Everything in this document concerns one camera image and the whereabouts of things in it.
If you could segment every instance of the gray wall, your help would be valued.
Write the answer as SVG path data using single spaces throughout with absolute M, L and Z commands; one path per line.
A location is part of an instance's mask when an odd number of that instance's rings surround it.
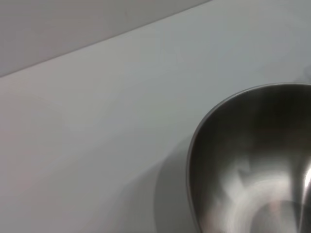
M 0 0 L 0 76 L 207 0 Z

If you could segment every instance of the white table surface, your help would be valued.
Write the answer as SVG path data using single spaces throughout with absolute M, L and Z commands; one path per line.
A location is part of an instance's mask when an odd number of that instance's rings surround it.
M 229 95 L 303 78 L 310 10 L 213 0 L 1 78 L 0 232 L 189 231 L 162 162 Z

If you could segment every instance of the metal bowl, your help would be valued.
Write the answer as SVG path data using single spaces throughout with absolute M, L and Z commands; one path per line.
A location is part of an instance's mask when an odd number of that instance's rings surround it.
M 190 207 L 204 233 L 311 232 L 311 85 L 229 97 L 196 130 Z

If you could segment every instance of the white countertop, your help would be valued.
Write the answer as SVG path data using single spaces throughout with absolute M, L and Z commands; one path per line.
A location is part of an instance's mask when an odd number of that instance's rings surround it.
M 0 231 L 189 231 L 163 160 L 229 95 L 303 78 L 310 9 L 213 0 L 1 78 Z

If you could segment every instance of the stainless steel bowl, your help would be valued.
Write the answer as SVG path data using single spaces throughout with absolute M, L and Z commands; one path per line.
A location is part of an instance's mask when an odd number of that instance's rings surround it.
M 311 85 L 270 84 L 224 100 L 196 130 L 187 166 L 200 231 L 311 232 Z

